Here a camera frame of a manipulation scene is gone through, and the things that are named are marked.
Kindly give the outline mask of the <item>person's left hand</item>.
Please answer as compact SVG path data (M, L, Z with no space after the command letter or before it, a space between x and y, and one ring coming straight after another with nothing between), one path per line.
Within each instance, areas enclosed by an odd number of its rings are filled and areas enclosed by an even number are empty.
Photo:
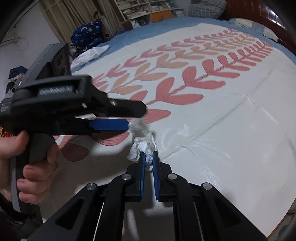
M9 202L12 201L9 160L24 152L28 140L26 131L14 137L1 138L1 194ZM58 167L59 153L59 147L54 143L48 148L45 160L24 166L23 178L16 183L22 202L39 204L46 198L53 182L53 173Z

